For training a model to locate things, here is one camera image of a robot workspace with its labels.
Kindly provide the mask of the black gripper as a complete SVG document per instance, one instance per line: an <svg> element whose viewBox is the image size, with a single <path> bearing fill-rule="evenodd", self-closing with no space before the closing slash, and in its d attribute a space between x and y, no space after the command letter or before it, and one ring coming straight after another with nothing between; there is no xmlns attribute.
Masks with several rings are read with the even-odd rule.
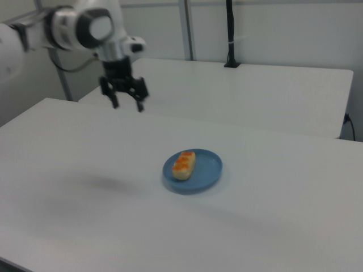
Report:
<svg viewBox="0 0 363 272"><path fill-rule="evenodd" d="M130 57L126 56L117 61L103 61L104 76L99 78L102 95L107 96L112 107L117 109L119 102L113 86L117 92L129 93L135 99L138 112L144 111L143 102L149 96L147 86L143 77L135 79L132 77Z"/></svg>

